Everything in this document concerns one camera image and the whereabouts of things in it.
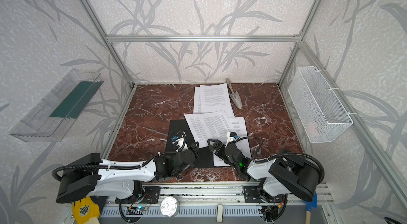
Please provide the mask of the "yellow black work glove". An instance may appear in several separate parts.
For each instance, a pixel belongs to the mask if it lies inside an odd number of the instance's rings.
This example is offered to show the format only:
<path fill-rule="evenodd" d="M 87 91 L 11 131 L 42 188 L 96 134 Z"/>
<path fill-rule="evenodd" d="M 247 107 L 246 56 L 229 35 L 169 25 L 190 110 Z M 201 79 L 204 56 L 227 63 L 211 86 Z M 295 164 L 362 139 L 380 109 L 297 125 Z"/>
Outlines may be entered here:
<path fill-rule="evenodd" d="M 99 224 L 100 209 L 90 197 L 76 201 L 72 206 L 73 217 L 77 224 Z"/>

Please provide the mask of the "printed paper sheet under stack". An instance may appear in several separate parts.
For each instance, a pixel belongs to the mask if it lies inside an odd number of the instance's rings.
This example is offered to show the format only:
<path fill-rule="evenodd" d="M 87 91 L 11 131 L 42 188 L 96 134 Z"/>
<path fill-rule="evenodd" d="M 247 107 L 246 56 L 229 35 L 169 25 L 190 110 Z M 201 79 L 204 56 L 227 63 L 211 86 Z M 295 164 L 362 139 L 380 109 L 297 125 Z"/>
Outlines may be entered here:
<path fill-rule="evenodd" d="M 195 87 L 193 114 L 224 111 L 235 118 L 226 83 Z"/>

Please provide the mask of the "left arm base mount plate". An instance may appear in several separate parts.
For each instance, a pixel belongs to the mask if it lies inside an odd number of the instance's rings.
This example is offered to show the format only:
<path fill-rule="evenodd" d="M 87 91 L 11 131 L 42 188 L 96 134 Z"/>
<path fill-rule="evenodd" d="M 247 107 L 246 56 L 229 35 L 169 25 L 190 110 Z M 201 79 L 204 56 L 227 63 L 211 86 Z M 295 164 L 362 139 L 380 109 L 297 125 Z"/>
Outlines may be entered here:
<path fill-rule="evenodd" d="M 160 192 L 160 186 L 139 187 L 134 189 L 132 195 L 124 201 L 126 203 L 157 204 Z"/>

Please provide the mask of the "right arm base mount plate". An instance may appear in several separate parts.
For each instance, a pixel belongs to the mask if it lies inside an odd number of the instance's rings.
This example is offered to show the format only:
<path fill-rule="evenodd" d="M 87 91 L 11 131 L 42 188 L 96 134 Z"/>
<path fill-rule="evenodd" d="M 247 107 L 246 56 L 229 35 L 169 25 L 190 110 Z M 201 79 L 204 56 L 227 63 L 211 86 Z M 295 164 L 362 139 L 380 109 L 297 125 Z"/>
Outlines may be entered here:
<path fill-rule="evenodd" d="M 271 196 L 257 186 L 244 186 L 242 188 L 245 203 L 281 203 L 287 194 Z"/>

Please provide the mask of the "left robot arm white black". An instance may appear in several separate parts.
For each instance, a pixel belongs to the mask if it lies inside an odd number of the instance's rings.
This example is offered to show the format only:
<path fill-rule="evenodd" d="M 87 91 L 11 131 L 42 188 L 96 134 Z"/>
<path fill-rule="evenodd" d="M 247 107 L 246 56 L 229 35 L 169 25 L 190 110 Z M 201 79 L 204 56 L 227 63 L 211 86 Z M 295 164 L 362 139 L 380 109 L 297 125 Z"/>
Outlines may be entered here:
<path fill-rule="evenodd" d="M 179 177 L 199 157 L 198 142 L 181 152 L 165 152 L 146 161 L 112 161 L 88 154 L 52 171 L 60 182 L 57 203 L 73 203 L 87 196 L 120 200 L 142 194 L 141 183 Z"/>

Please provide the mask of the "metal garden trowel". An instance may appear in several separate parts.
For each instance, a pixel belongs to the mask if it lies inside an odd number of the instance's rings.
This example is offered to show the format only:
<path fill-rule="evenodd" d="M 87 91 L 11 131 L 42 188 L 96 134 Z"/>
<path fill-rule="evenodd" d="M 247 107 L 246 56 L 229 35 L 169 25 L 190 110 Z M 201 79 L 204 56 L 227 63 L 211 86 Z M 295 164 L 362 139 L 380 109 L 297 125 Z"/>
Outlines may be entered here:
<path fill-rule="evenodd" d="M 230 96 L 231 100 L 233 101 L 233 103 L 236 105 L 237 108 L 242 109 L 242 100 L 240 98 L 239 93 L 237 91 L 233 90 L 232 83 L 229 78 L 227 78 L 225 81 L 226 81 L 226 85 L 228 86 L 228 88 L 230 90 L 229 96 Z"/>

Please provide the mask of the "clear plastic wall tray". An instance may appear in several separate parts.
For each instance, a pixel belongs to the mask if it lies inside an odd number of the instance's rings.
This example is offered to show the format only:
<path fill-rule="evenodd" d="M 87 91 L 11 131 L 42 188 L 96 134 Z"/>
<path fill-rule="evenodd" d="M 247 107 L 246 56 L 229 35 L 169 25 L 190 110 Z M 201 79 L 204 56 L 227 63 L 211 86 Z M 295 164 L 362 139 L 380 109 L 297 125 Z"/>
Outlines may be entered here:
<path fill-rule="evenodd" d="M 60 142 L 104 81 L 72 69 L 11 131 L 24 142 Z"/>

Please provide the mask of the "black folder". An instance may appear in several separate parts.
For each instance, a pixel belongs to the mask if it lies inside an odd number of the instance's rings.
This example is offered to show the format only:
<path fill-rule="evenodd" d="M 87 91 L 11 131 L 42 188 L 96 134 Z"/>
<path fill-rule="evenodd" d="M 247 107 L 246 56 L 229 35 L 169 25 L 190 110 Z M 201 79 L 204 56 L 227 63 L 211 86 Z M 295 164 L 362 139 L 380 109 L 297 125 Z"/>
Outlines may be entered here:
<path fill-rule="evenodd" d="M 190 131 L 190 128 L 187 124 L 186 120 L 173 120 L 170 122 L 170 127 L 169 127 L 169 132 L 168 132 L 168 136 L 167 136 L 167 142 L 166 142 L 166 151 L 170 152 L 170 151 L 174 151 L 173 145 L 172 145 L 172 137 L 177 133 L 184 133 L 186 138 L 186 146 L 185 148 L 182 150 L 187 150 L 189 149 L 189 145 L 194 143 L 194 137 Z M 242 137 L 239 138 L 236 142 L 236 144 L 244 139 L 248 139 L 247 137 Z M 223 145 L 226 145 L 226 140 L 222 141 L 220 140 Z M 199 148 L 198 150 L 199 153 L 199 157 L 196 157 L 196 160 L 194 161 L 193 167 L 194 168 L 213 168 L 214 166 L 214 152 L 211 152 L 209 150 L 209 147 L 205 147 L 205 148 Z"/>

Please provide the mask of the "printed paper sheet top stack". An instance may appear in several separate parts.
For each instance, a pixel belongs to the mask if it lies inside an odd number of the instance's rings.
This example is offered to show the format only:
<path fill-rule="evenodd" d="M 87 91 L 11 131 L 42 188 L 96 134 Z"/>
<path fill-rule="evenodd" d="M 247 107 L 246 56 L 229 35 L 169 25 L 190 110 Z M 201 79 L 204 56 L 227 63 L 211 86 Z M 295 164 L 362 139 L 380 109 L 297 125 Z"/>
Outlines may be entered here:
<path fill-rule="evenodd" d="M 236 134 L 240 138 L 246 137 L 248 135 L 244 118 L 229 118 L 229 121 L 232 125 L 233 132 L 236 132 Z M 244 139 L 244 140 L 238 142 L 236 144 L 236 146 L 243 153 L 243 155 L 245 157 L 251 158 L 251 150 L 250 150 L 248 139 Z M 215 167 L 229 166 L 229 165 L 225 164 L 224 161 L 221 160 L 216 155 L 214 155 L 213 157 L 214 157 L 214 166 Z"/>

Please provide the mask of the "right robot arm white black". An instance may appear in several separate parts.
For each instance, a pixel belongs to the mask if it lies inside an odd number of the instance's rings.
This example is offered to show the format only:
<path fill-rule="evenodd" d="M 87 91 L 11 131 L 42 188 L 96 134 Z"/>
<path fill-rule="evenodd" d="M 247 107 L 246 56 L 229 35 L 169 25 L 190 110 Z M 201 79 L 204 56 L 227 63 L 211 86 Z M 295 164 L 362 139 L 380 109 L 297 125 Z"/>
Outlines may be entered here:
<path fill-rule="evenodd" d="M 245 193 L 251 197 L 248 202 L 271 202 L 289 193 L 306 202 L 313 201 L 316 187 L 325 177 L 324 168 L 315 157 L 283 149 L 268 158 L 250 159 L 237 147 L 243 139 L 250 137 L 230 138 L 227 143 L 208 139 L 207 143 L 209 150 L 234 168 L 239 178 L 259 181 L 253 193 Z"/>

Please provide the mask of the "pink object in basket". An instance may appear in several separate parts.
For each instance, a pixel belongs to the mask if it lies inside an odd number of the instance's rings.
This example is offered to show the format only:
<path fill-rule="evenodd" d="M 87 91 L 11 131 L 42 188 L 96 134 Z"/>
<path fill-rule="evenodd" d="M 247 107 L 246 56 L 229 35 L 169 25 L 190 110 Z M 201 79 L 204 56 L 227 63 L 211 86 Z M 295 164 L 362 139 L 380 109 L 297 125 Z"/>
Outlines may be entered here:
<path fill-rule="evenodd" d="M 317 127 L 318 124 L 316 122 L 308 122 L 305 126 L 305 131 L 311 140 L 314 140 L 319 135 Z"/>

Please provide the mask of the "round metal can lid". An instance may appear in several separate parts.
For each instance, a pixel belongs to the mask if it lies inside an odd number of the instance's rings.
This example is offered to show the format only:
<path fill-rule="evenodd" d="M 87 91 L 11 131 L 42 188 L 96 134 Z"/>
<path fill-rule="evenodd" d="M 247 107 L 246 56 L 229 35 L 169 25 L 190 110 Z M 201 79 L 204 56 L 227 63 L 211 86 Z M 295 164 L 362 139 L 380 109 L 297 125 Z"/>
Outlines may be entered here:
<path fill-rule="evenodd" d="M 179 201 L 172 197 L 166 197 L 163 199 L 160 205 L 160 212 L 162 215 L 166 217 L 174 217 L 178 214 L 180 210 L 180 203 Z"/>

